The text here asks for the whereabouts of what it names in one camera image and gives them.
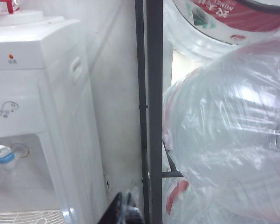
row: white wall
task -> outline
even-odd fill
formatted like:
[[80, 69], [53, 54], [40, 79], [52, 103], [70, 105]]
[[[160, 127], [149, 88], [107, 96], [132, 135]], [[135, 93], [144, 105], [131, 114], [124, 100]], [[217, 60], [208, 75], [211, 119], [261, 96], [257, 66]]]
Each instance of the white wall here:
[[109, 200], [135, 186], [142, 198], [134, 1], [26, 0], [24, 9], [82, 21]]

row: red object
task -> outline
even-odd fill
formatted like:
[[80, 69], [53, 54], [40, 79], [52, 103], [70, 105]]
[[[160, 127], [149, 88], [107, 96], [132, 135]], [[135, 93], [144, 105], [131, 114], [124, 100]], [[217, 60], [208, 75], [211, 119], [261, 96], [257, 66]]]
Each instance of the red object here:
[[166, 204], [166, 211], [168, 214], [170, 214], [171, 209], [172, 209], [172, 205], [174, 200], [182, 193], [184, 192], [188, 186], [189, 186], [189, 182], [187, 181], [179, 181], [177, 183], [177, 186], [173, 189], [173, 191], [171, 192], [168, 200], [167, 200], [167, 204]]
[[13, 14], [14, 13], [13, 0], [0, 0], [0, 1], [1, 2], [6, 2], [9, 14]]
[[237, 0], [191, 0], [227, 26], [251, 32], [268, 32], [280, 27], [280, 14], [254, 10]]

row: black metal pole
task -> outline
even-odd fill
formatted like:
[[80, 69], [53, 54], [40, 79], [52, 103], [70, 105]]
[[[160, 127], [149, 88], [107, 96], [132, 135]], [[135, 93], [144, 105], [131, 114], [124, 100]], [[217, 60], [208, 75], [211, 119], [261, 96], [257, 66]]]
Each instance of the black metal pole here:
[[147, 0], [147, 68], [151, 223], [162, 223], [163, 0]]
[[138, 85], [139, 85], [139, 111], [143, 180], [144, 221], [149, 220], [149, 181], [147, 161], [147, 119], [146, 119], [146, 81], [145, 81], [145, 50], [144, 50], [144, 16], [143, 0], [135, 0], [136, 34], [137, 34], [137, 58], [138, 58]]

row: plastic bag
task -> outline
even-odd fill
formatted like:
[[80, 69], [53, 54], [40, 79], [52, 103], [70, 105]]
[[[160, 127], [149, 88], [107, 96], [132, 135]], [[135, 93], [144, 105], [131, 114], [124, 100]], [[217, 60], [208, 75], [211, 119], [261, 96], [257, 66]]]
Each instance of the plastic bag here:
[[280, 222], [280, 39], [243, 47], [164, 96], [163, 138], [195, 189], [233, 213]]
[[128, 192], [124, 195], [119, 192], [98, 224], [144, 224], [144, 222], [132, 198], [132, 193]]
[[[14, 11], [18, 10], [20, 4], [22, 4], [24, 0], [13, 0], [13, 9]], [[7, 4], [6, 2], [0, 2], [0, 13], [7, 12]]]
[[237, 48], [195, 29], [172, 0], [164, 0], [164, 36], [174, 49], [199, 62], [209, 62]]
[[236, 215], [216, 201], [212, 201], [211, 195], [206, 195], [207, 189], [193, 189], [191, 186], [175, 198], [168, 212], [172, 192], [184, 181], [184, 178], [163, 179], [163, 224], [277, 224]]
[[280, 12], [241, 0], [173, 0], [179, 12], [196, 29], [230, 44], [258, 42], [280, 28]]

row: red label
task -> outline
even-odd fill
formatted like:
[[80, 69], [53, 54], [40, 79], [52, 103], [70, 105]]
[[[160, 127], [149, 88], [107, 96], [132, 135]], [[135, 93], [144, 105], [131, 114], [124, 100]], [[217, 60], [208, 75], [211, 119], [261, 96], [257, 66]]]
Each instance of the red label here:
[[268, 32], [280, 27], [280, 14], [255, 11], [236, 0], [191, 1], [231, 28], [253, 32]]

